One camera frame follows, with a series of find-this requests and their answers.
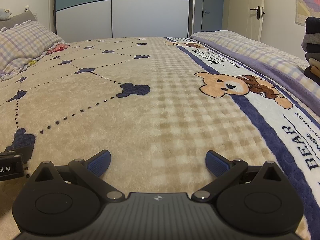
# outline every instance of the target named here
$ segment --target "cartoon bear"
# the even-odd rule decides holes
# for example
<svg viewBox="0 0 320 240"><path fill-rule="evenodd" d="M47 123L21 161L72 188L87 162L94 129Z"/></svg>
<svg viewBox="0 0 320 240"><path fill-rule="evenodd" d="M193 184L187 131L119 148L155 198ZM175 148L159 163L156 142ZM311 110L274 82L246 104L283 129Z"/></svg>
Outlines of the cartoon bear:
<svg viewBox="0 0 320 240"><path fill-rule="evenodd" d="M270 82L252 75L228 76L198 72L195 74L203 78L204 86L200 87L201 92L211 97L223 97L229 95L246 95L250 91L265 98L273 99L284 109L293 107L292 103L285 98Z"/></svg>
<svg viewBox="0 0 320 240"><path fill-rule="evenodd" d="M197 49L207 49L204 45L197 43L197 42L171 42L171 41L165 41L165 45L168 46L182 46L182 47L191 47L191 48L197 48Z"/></svg>

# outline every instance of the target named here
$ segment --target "purple blanket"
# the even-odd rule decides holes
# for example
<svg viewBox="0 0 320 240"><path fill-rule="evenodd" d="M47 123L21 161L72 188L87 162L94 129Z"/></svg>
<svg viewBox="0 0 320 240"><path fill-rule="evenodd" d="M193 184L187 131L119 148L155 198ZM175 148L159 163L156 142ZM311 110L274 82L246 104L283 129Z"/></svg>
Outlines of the purple blanket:
<svg viewBox="0 0 320 240"><path fill-rule="evenodd" d="M279 71L276 68L271 67L265 63L262 63L256 59L235 53L229 49L226 49L212 41L208 41L203 38L194 37L192 38L196 41L199 41L203 44L206 44L223 54L232 57L243 64L247 65L248 67L258 71L259 73L273 79L279 85L287 89L290 93L296 96L299 100L305 103L314 113L320 116L320 100L317 96L302 86L299 81L295 80L294 78L290 77L289 75Z"/></svg>

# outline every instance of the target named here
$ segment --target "white wardrobe panel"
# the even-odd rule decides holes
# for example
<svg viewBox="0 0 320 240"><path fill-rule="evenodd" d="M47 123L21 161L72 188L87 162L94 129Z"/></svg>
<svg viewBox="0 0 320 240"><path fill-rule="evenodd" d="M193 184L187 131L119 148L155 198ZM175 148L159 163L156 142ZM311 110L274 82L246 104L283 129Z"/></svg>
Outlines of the white wardrobe panel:
<svg viewBox="0 0 320 240"><path fill-rule="evenodd" d="M57 11L56 23L57 34L65 42L111 38L111 1L92 2Z"/></svg>
<svg viewBox="0 0 320 240"><path fill-rule="evenodd" d="M188 35L189 0L112 0L113 37Z"/></svg>

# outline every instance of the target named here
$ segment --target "gray headboard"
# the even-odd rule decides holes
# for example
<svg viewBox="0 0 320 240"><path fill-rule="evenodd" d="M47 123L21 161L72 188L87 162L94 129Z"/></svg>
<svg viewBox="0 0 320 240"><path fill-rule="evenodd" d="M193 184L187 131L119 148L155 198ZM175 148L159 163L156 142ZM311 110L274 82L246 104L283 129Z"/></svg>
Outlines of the gray headboard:
<svg viewBox="0 0 320 240"><path fill-rule="evenodd" d="M3 27L10 29L14 27L16 24L20 25L21 23L24 23L26 21L36 21L36 18L34 17L31 11L18 14L9 19L6 19L5 21L0 21L0 30Z"/></svg>

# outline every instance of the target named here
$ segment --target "metal screw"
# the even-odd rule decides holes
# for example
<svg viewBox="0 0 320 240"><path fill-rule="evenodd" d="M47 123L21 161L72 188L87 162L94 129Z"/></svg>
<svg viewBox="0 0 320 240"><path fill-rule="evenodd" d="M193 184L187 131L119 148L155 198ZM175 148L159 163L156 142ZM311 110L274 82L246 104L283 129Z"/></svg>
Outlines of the metal screw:
<svg viewBox="0 0 320 240"><path fill-rule="evenodd" d="M205 199L205 198L210 197L210 193L205 190L198 190L197 192L195 192L195 197Z"/></svg>
<svg viewBox="0 0 320 240"><path fill-rule="evenodd" d="M122 197L122 193L119 191L110 191L107 194L107 198L110 198L110 199L119 199L121 197Z"/></svg>

